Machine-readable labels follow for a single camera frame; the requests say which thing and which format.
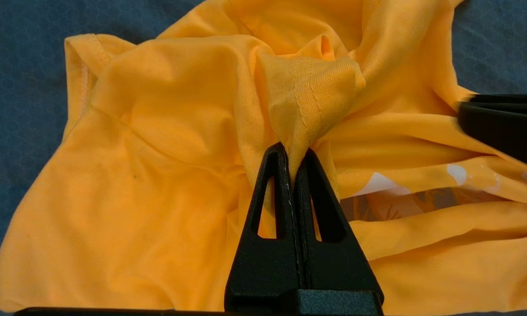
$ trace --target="gray surface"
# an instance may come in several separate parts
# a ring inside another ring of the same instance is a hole
[[[17,204],[61,139],[64,38],[95,32],[139,43],[197,2],[0,0],[0,243]],[[459,83],[466,88],[527,93],[527,0],[465,2],[456,12],[452,44]]]

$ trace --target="clothing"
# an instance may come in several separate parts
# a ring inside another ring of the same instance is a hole
[[[527,166],[456,125],[458,2],[208,0],[137,46],[68,38],[63,142],[4,239],[0,309],[222,310],[277,141],[292,178],[311,147],[392,219],[351,222],[386,314],[527,309]],[[458,205],[417,207],[440,188]]]

